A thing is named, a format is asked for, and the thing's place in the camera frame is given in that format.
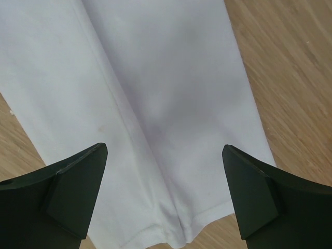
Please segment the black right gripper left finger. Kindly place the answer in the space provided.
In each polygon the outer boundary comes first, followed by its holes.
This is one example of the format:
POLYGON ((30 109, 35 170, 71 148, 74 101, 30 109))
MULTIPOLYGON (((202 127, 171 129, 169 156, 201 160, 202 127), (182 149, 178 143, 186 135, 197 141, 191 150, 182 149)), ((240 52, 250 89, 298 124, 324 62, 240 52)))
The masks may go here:
POLYGON ((79 248, 86 239, 107 147, 1 182, 1 248, 79 248))

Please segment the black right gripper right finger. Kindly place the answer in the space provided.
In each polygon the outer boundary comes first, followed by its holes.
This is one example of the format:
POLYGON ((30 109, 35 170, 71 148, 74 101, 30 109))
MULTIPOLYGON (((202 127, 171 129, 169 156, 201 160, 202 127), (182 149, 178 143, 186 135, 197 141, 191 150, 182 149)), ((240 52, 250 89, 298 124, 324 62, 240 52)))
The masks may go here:
POLYGON ((331 187, 257 160, 232 145, 223 164, 248 248, 331 248, 331 187))

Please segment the white t shirt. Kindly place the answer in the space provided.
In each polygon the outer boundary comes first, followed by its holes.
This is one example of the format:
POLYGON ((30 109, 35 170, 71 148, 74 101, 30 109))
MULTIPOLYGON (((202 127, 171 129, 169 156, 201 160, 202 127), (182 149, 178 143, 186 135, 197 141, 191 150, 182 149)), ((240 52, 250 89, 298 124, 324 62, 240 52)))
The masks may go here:
POLYGON ((232 214, 226 144, 274 164, 223 1, 1 1, 1 94, 45 164, 107 145, 97 248, 232 214))

